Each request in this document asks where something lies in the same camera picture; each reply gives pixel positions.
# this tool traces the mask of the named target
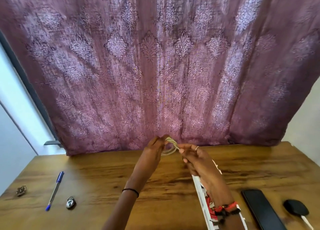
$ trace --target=ballpoint pen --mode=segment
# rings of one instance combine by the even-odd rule
[[[46,208],[46,211],[49,211],[49,210],[50,210],[51,203],[52,203],[53,198],[54,198],[54,196],[55,196],[55,194],[56,194],[56,192],[57,192],[57,190],[58,190],[58,186],[59,186],[59,184],[60,184],[60,182],[61,182],[61,179],[62,179],[63,174],[64,174],[63,171],[59,173],[59,176],[58,176],[58,178],[57,178],[56,187],[54,188],[54,192],[52,193],[52,196],[51,196],[51,198],[50,198],[50,201],[49,201],[49,204],[48,204],[48,206],[47,206],[47,208]]]

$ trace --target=curtain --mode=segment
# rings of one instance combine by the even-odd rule
[[[320,0],[0,0],[67,155],[275,145],[320,75]]]

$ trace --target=wall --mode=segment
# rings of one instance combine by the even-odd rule
[[[0,195],[36,153],[0,105]]]
[[[55,140],[54,136],[43,121],[1,45],[0,102],[39,155],[66,153],[57,145],[44,146],[46,141]]]
[[[320,79],[290,121],[282,141],[289,141],[320,166]]]

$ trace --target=wooden table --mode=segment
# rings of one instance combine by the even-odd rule
[[[308,229],[282,206],[288,198],[309,208],[320,229],[320,168],[288,142],[276,147],[205,147],[218,163],[249,229],[257,229],[241,198],[243,188],[261,189],[288,230]],[[1,229],[100,229],[111,213],[141,151],[104,152],[67,157],[37,156],[0,197]],[[49,212],[45,208],[60,171],[62,183]],[[15,191],[27,185],[18,198]],[[68,211],[66,199],[77,206]],[[205,230],[192,178],[178,153],[163,157],[137,200],[129,230]]]

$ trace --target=black thread bracelet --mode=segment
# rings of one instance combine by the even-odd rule
[[[125,191],[125,190],[131,190],[131,191],[135,192],[135,193],[137,194],[137,198],[139,198],[139,193],[138,193],[138,191],[136,191],[136,190],[134,190],[134,189],[126,188],[126,189],[123,189],[122,192]]]

